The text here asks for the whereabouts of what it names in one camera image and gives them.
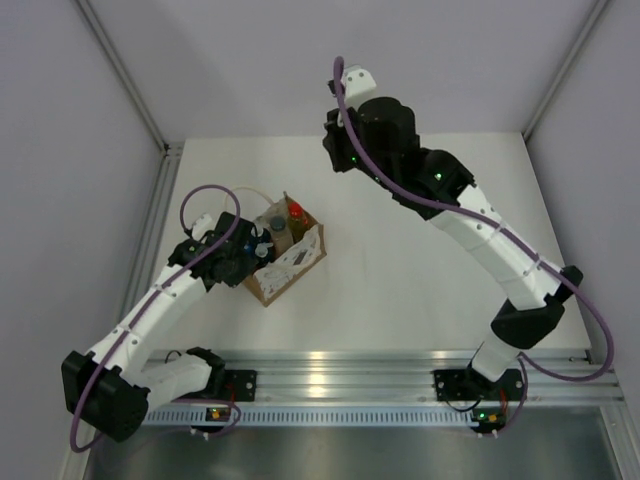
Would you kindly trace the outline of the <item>clear square bottle grey cap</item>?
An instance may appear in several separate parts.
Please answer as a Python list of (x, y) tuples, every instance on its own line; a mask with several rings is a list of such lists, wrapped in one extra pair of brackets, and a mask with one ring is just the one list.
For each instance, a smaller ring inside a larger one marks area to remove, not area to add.
[(271, 235), (276, 256), (280, 256), (292, 247), (294, 241), (287, 219), (280, 212), (266, 212), (256, 218), (256, 222), (266, 228)]

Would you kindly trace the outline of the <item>yellow bottle red cap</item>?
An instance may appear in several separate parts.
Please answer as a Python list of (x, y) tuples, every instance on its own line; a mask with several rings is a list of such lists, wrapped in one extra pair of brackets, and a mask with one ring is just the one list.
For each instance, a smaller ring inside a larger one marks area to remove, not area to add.
[(304, 209), (295, 201), (288, 204), (288, 225), (295, 243), (302, 240), (309, 228)]

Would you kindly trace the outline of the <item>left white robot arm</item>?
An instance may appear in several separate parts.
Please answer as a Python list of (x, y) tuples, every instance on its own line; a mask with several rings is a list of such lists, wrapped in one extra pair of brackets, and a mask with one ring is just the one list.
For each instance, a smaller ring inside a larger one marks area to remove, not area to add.
[(230, 401), (231, 376), (211, 350), (192, 347), (178, 359), (148, 366), (165, 335), (216, 285), (234, 288), (256, 268), (248, 251), (253, 222), (224, 212), (200, 237), (179, 243), (139, 303), (86, 353), (61, 365), (72, 425), (86, 422), (116, 442), (129, 439), (146, 415), (174, 400)]

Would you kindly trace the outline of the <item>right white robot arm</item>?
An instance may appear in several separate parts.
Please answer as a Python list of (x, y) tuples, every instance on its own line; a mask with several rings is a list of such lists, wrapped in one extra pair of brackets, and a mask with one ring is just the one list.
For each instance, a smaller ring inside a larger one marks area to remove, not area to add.
[(379, 97), (349, 109), (348, 118), (344, 124), (339, 109), (326, 115), (322, 144), (333, 170), (369, 176), (455, 240), (504, 291), (491, 332), (465, 373), (472, 394), (490, 396), (516, 357), (557, 327), (582, 272), (575, 266), (544, 270), (542, 257), (508, 234), (473, 174), (451, 153), (421, 145), (409, 107)]

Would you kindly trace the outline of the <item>light blue pump bottle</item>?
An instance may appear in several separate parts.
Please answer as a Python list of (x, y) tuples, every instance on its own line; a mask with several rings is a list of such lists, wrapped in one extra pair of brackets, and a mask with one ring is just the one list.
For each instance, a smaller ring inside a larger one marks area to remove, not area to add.
[(248, 252), (253, 252), (255, 250), (255, 247), (262, 242), (263, 234), (263, 227), (259, 224), (254, 223), (250, 229), (245, 249)]

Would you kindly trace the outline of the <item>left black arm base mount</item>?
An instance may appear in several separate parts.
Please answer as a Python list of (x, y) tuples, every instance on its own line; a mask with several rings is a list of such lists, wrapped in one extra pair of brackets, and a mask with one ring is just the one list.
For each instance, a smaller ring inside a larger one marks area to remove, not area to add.
[(219, 398), (234, 403), (254, 402), (257, 377), (255, 370), (226, 370)]

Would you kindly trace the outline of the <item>aluminium frame rail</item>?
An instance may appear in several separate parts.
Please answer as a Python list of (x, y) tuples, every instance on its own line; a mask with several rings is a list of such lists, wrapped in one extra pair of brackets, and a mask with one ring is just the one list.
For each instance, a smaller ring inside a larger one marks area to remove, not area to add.
[[(467, 351), (241, 352), (219, 354), (230, 369), (257, 372), (261, 405), (411, 405), (437, 403), (433, 372), (463, 367)], [(624, 401), (614, 370), (585, 383), (564, 382), (530, 365), (533, 406), (602, 406)]]

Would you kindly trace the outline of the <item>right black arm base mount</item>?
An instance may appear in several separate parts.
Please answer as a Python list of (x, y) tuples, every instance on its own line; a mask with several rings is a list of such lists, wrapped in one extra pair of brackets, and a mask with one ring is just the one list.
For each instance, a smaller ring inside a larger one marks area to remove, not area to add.
[(520, 401), (524, 393), (524, 379), (517, 369), (507, 369), (497, 381), (487, 380), (470, 367), (437, 369), (432, 375), (440, 402)]

